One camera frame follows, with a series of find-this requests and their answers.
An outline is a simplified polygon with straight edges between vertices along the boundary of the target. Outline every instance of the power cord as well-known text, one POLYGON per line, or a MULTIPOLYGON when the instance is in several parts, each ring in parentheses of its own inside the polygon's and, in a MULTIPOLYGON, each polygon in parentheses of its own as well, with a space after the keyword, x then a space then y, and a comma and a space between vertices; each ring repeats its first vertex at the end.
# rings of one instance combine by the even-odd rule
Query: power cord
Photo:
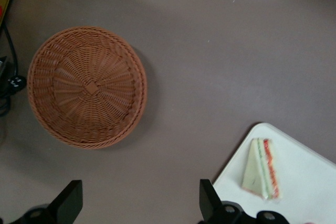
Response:
POLYGON ((10 111, 11 107, 11 96, 24 89, 27 86, 27 79, 23 76, 18 75, 19 67, 14 45, 9 35, 7 26, 5 22, 2 23, 2 28, 4 29, 5 35, 8 40, 9 48, 11 49, 14 71, 13 76, 8 79, 8 85, 6 89, 0 94, 0 117, 5 116, 10 111))

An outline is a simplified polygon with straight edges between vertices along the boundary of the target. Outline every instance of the basket rim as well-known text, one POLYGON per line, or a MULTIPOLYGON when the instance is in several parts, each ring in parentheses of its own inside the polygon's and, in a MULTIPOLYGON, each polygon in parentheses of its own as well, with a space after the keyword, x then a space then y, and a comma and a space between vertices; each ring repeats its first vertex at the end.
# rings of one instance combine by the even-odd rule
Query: basket rim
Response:
POLYGON ((140 118, 142 117, 144 113, 144 109, 146 106, 147 102, 147 89, 148 89, 148 83, 147 83, 147 78, 145 74, 144 67, 140 61, 139 56, 135 53, 134 49, 129 45, 129 43, 120 37, 119 35, 108 31, 104 28, 98 27, 98 26, 75 26, 75 27, 70 27, 67 29, 64 29, 62 31, 57 32, 56 34, 52 35, 49 39, 47 39, 36 51, 36 53, 33 56, 33 59, 30 63, 29 66, 29 71, 28 71, 28 77, 27 77, 27 91, 28 91, 28 98, 29 98, 29 103, 30 106, 35 114, 35 117, 39 121, 39 123, 46 129, 53 137, 59 139, 60 141, 69 144, 74 147, 79 147, 79 148, 86 148, 86 149, 96 149, 96 148, 104 148, 108 147, 110 145, 116 144, 122 139, 124 139, 126 136, 128 136, 133 129, 136 127, 138 122, 140 121, 140 118), (97 31, 100 34, 103 34, 107 37, 114 37, 117 38, 124 46, 124 48, 129 52, 130 56, 132 57, 132 60, 135 62, 135 69, 139 74, 139 79, 142 84, 142 89, 141 89, 141 95, 139 98, 139 106, 136 109, 136 112, 134 113, 132 119, 130 120, 130 123, 116 136, 107 138, 103 141, 98 141, 95 143, 90 143, 90 142, 85 142, 85 141, 79 141, 79 140, 73 140, 67 137, 64 137, 61 133, 59 133, 57 130, 50 125, 49 122, 47 122, 43 116, 41 115, 41 112, 39 111, 37 104, 36 104, 36 98, 34 96, 33 92, 33 82, 34 82, 34 72, 37 68, 37 65, 35 64, 36 61, 39 59, 39 55, 42 50, 45 49, 45 47, 58 38, 61 35, 68 34, 71 32, 74 32, 76 30, 87 30, 87 31, 97 31))

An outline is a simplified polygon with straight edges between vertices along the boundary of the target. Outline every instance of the round woven basket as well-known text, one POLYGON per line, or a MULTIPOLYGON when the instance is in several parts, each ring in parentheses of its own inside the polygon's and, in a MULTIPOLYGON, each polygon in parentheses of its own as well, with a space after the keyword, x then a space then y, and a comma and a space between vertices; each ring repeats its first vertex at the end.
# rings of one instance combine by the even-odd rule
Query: round woven basket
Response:
POLYGON ((125 138, 147 99, 140 59, 122 38, 98 27, 74 27, 49 38, 28 73, 30 105, 42 126, 79 148, 125 138))

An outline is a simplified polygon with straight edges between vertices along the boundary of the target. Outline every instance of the gray table surface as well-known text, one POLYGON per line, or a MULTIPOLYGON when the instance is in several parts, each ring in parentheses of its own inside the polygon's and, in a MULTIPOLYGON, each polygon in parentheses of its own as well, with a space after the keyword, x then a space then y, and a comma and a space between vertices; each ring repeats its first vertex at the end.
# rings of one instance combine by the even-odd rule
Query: gray table surface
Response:
POLYGON ((60 30, 122 36, 149 97, 132 134, 88 151, 51 137, 15 96, 0 146, 5 223, 72 179, 84 189, 75 223, 197 223, 199 179, 213 181, 257 122, 336 163, 334 0, 13 0, 6 20, 22 74, 60 30))

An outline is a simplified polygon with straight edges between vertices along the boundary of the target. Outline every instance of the white tray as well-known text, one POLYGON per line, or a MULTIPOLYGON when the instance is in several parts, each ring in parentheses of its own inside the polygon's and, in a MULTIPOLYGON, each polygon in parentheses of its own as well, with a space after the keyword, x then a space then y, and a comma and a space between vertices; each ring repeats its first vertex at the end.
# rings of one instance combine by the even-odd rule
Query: white tray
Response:
POLYGON ((262 210, 282 214, 290 224, 336 223, 336 165, 268 123, 248 133, 214 183, 222 201, 233 201, 256 217, 262 210), (281 200, 264 200, 241 188, 250 141, 272 139, 281 200))

